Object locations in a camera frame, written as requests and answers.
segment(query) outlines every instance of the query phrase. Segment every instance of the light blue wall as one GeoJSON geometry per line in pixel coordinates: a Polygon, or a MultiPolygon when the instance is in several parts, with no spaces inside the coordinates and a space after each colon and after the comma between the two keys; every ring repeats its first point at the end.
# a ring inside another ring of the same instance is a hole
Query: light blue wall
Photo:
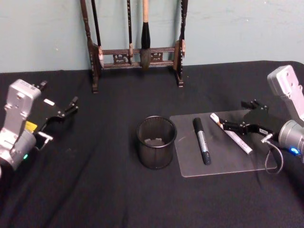
{"type": "MultiPolygon", "coordinates": [[[[128,48],[126,0],[95,0],[103,49],[128,48]]],[[[140,48],[142,1],[131,0],[140,48]]],[[[150,0],[152,47],[173,45],[180,0],[150,0]]],[[[95,38],[90,0],[87,0],[95,38]]],[[[185,65],[304,62],[304,1],[189,0],[185,65]]],[[[89,69],[79,0],[0,0],[0,72],[89,69]]]]}

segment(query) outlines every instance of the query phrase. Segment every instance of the blue light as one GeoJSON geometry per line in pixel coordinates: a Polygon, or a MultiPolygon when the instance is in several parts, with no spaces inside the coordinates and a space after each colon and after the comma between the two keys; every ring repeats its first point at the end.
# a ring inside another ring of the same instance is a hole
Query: blue light
{"type": "Polygon", "coordinates": [[[290,149],[290,151],[291,151],[292,153],[294,153],[294,154],[299,154],[299,151],[298,151],[296,148],[294,148],[294,147],[292,147],[292,148],[290,149]]]}

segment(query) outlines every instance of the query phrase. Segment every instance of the black mesh pen holder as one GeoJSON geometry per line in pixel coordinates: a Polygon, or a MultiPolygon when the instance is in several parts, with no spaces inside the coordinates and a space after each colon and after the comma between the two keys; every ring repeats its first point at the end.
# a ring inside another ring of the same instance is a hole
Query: black mesh pen holder
{"type": "Polygon", "coordinates": [[[137,127],[138,154],[144,166],[161,169],[173,158],[177,130],[173,122],[161,116],[150,116],[137,127]]]}

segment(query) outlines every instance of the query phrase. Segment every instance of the pen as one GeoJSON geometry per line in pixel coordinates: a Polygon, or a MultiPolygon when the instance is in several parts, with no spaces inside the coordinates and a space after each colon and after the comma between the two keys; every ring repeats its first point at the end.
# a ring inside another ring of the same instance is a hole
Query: pen
{"type": "Polygon", "coordinates": [[[204,129],[203,129],[203,125],[201,124],[200,118],[195,118],[193,120],[193,126],[194,126],[194,130],[195,130],[196,136],[199,141],[200,152],[201,152],[201,156],[203,157],[204,164],[210,165],[211,157],[210,157],[208,147],[206,144],[204,129]]]}
{"type": "Polygon", "coordinates": [[[246,154],[250,154],[252,152],[252,149],[235,133],[232,131],[225,131],[223,128],[223,125],[219,122],[219,117],[215,114],[212,113],[210,115],[210,118],[227,134],[230,136],[230,138],[237,144],[239,145],[240,148],[245,151],[246,154]]]}

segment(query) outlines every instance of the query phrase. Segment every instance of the table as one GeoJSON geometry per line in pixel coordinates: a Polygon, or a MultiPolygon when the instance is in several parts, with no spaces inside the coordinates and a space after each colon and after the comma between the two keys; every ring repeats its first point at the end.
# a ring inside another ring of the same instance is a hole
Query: table
{"type": "MultiPolygon", "coordinates": [[[[178,88],[168,68],[106,70],[100,92],[91,93],[89,71],[0,75],[0,105],[8,86],[21,78],[49,82],[43,95],[65,106],[77,95],[79,112],[59,125],[53,142],[29,155],[15,173],[0,208],[0,227],[204,227],[304,226],[304,165],[284,154],[285,170],[183,178],[176,153],[165,169],[141,165],[135,149],[137,124],[150,115],[240,109],[258,99],[288,117],[272,95],[267,75],[296,62],[243,62],[185,66],[178,88]]],[[[0,110],[0,122],[5,112],[0,110]]]]}

